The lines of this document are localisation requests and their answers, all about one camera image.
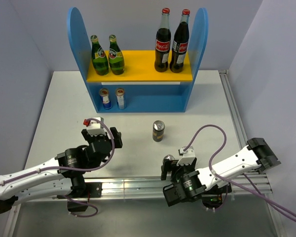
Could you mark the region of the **dark gold beverage can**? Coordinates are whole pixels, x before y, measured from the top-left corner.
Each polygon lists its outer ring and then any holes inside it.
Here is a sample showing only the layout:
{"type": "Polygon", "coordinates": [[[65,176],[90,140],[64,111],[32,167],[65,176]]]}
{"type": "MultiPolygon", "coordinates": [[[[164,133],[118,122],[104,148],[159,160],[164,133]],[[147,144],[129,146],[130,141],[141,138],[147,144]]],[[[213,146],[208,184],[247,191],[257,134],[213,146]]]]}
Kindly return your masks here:
{"type": "Polygon", "coordinates": [[[171,161],[171,160],[175,160],[175,158],[172,155],[166,155],[163,158],[163,163],[165,163],[166,161],[171,161]]]}

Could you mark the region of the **silver blue can red logo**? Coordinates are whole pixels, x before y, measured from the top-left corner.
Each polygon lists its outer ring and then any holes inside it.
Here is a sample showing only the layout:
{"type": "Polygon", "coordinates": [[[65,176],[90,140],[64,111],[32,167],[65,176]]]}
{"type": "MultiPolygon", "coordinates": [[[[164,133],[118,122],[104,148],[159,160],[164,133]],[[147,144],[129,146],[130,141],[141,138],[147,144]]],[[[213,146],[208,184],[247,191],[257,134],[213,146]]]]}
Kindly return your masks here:
{"type": "Polygon", "coordinates": [[[103,107],[105,109],[111,109],[111,100],[109,97],[109,91],[106,88],[101,88],[99,91],[99,95],[102,99],[103,107]]]}

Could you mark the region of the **green glass bottle front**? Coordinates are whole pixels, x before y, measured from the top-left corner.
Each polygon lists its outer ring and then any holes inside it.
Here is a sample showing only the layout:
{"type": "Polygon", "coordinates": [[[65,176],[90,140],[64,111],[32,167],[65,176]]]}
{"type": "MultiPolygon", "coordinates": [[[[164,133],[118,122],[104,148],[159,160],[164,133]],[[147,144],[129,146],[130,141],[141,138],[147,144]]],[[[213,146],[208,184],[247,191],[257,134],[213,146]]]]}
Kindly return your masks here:
{"type": "Polygon", "coordinates": [[[122,51],[120,50],[115,35],[109,36],[110,48],[109,48],[109,65],[111,71],[115,75],[124,73],[125,62],[122,51]]]}

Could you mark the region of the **green glass bottle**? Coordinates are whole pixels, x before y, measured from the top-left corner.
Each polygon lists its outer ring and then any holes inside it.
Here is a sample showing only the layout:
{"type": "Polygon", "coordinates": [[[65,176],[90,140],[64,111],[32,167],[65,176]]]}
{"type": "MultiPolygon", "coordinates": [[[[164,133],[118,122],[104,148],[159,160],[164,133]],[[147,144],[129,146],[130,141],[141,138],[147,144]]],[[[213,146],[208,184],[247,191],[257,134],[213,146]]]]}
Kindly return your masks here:
{"type": "Polygon", "coordinates": [[[92,35],[90,40],[92,43],[91,59],[93,67],[98,75],[104,76],[109,72],[107,56],[103,48],[100,46],[98,37],[96,35],[92,35]]]}
{"type": "Polygon", "coordinates": [[[125,62],[122,51],[120,50],[115,35],[109,36],[110,48],[109,48],[109,65],[111,71],[115,75],[124,73],[125,62]]]}

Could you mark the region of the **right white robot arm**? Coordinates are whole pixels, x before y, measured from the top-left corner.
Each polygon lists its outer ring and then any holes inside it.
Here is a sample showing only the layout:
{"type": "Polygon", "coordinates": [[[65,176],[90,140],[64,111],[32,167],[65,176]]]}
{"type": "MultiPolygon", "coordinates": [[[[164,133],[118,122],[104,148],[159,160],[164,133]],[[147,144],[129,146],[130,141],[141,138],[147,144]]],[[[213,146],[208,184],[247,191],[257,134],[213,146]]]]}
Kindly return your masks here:
{"type": "Polygon", "coordinates": [[[193,148],[179,149],[180,159],[164,158],[161,179],[171,175],[171,184],[163,188],[168,206],[180,202],[193,202],[203,195],[220,195],[230,192],[230,180],[248,171],[260,174],[280,165],[280,161],[263,138],[252,138],[235,155],[211,167],[197,169],[193,148]]]}

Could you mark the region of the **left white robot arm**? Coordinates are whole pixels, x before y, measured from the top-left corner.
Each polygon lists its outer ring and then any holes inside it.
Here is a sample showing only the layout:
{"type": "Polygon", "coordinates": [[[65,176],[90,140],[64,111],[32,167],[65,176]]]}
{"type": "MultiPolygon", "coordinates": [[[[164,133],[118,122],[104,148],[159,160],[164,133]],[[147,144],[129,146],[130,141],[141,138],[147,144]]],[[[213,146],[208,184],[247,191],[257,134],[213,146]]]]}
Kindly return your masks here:
{"type": "Polygon", "coordinates": [[[32,168],[0,175],[0,214],[33,199],[84,197],[87,193],[84,174],[107,164],[114,150],[122,148],[123,143],[121,132],[115,127],[96,135],[83,129],[81,134],[86,145],[66,149],[32,168]]]}

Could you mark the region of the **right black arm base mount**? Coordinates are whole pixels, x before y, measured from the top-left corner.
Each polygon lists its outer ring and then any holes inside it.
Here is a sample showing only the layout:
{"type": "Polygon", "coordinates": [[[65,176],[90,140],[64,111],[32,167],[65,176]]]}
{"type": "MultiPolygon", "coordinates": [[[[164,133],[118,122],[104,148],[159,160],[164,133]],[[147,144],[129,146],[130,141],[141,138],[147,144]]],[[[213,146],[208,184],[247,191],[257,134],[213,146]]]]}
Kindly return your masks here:
{"type": "Polygon", "coordinates": [[[232,192],[231,184],[228,183],[226,186],[222,187],[218,194],[203,196],[202,205],[203,209],[206,211],[211,211],[213,213],[220,210],[226,203],[228,194],[232,192]]]}

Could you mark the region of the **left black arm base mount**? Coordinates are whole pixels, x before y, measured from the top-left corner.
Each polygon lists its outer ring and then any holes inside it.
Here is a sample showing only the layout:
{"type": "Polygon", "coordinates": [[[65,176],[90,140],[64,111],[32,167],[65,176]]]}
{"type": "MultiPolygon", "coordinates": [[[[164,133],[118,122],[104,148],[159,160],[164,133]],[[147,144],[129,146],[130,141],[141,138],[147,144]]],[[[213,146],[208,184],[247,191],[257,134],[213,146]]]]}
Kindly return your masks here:
{"type": "Polygon", "coordinates": [[[75,200],[73,202],[68,200],[62,195],[57,195],[57,199],[65,199],[67,201],[67,209],[69,212],[80,214],[87,210],[87,205],[90,203],[91,198],[100,198],[102,194],[102,183],[101,182],[91,182],[86,183],[86,188],[79,195],[66,195],[70,199],[75,200]]]}

